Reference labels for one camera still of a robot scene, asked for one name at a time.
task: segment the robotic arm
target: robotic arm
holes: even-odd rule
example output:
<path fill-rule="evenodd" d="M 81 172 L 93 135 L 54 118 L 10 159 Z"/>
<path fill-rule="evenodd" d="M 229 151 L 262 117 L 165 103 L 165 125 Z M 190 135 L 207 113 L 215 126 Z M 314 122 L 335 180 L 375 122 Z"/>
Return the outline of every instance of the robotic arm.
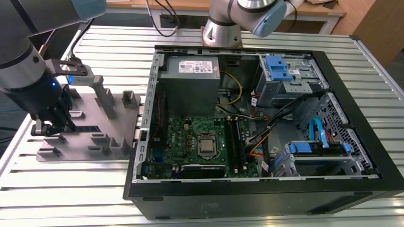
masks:
<path fill-rule="evenodd" d="M 81 60 L 45 61 L 29 37 L 87 21 L 106 9 L 106 0 L 0 1 L 0 91 L 37 121 L 33 135 L 75 131 L 70 87 L 61 85 L 55 76 L 86 76 L 87 70 Z M 73 65 L 77 71 L 65 71 L 62 64 Z"/>
<path fill-rule="evenodd" d="M 285 0 L 213 0 L 203 31 L 209 46 L 238 47 L 241 27 L 259 37 L 269 36 L 286 16 Z"/>
<path fill-rule="evenodd" d="M 0 91 L 37 121 L 34 136 L 75 131 L 70 86 L 61 85 L 55 77 L 87 76 L 89 71 L 78 58 L 45 61 L 29 37 L 87 21 L 106 9 L 106 0 L 0 0 Z M 213 0 L 203 40 L 210 46 L 237 47 L 241 26 L 266 37 L 285 14 L 283 0 Z M 61 65 L 77 70 L 66 71 Z"/>

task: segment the slotted aluminum surface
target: slotted aluminum surface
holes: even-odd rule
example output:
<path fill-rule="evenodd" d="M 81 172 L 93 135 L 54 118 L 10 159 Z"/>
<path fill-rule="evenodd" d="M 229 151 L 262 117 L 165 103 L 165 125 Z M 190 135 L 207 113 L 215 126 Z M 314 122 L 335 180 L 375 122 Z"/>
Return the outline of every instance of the slotted aluminum surface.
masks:
<path fill-rule="evenodd" d="M 105 76 L 114 93 L 143 94 L 157 44 L 201 45 L 199 30 L 182 29 L 163 38 L 153 28 L 94 26 L 77 55 L 95 74 Z M 245 47 L 326 51 L 350 92 L 402 172 L 404 172 L 403 91 L 365 55 L 361 43 L 347 36 L 275 33 L 257 38 L 243 33 Z M 79 92 L 91 92 L 78 88 Z M 404 194 L 369 201 L 327 216 L 217 218 L 149 221 L 134 204 L 125 201 L 127 161 L 39 163 L 42 138 L 30 136 L 27 117 L 0 162 L 0 226 L 275 226 L 346 227 L 404 226 Z"/>

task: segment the white label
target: white label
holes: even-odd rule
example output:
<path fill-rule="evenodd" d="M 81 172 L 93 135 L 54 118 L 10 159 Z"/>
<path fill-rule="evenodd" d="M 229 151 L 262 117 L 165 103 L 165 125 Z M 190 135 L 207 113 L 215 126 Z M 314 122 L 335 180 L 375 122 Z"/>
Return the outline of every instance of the white label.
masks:
<path fill-rule="evenodd" d="M 181 61 L 179 72 L 186 73 L 213 73 L 211 61 Z"/>
<path fill-rule="evenodd" d="M 270 171 L 270 166 L 265 161 L 262 162 L 262 167 L 267 172 Z"/>
<path fill-rule="evenodd" d="M 253 98 L 253 99 L 251 99 L 251 105 L 253 105 L 253 106 L 258 106 L 258 99 L 257 99 L 257 98 Z"/>
<path fill-rule="evenodd" d="M 270 151 L 270 154 L 277 154 L 279 152 L 279 148 L 274 147 L 273 150 Z"/>
<path fill-rule="evenodd" d="M 290 70 L 290 73 L 291 73 L 291 74 L 299 74 L 299 75 L 301 75 L 299 70 Z"/>
<path fill-rule="evenodd" d="M 330 16 L 343 16 L 343 13 L 329 13 Z"/>

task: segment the green circuit board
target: green circuit board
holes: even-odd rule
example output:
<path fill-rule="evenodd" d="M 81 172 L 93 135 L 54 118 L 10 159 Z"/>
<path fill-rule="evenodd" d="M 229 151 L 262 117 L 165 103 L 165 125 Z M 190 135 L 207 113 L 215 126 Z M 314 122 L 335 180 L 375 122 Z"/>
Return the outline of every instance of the green circuit board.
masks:
<path fill-rule="evenodd" d="M 247 119 L 239 119 L 243 136 L 250 137 L 250 126 Z M 210 159 L 199 156 L 198 137 L 202 135 L 215 136 L 218 155 Z M 247 169 L 235 173 L 229 167 L 229 154 L 226 143 L 226 120 L 225 118 L 171 118 L 169 125 L 167 148 L 163 151 L 163 163 L 153 166 L 159 179 L 173 179 L 173 168 L 186 164 L 218 164 L 227 166 L 229 178 L 257 177 L 258 169 L 255 163 L 247 164 Z"/>

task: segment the motherboard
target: motherboard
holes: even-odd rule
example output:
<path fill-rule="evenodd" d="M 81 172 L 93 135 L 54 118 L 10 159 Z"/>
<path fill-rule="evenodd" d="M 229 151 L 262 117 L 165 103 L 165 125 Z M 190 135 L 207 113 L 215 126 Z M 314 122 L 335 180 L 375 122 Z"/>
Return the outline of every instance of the motherboard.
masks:
<path fill-rule="evenodd" d="M 243 118 L 171 118 L 167 147 L 150 153 L 150 177 L 181 179 L 187 173 L 195 178 L 257 177 L 245 149 L 250 136 Z"/>

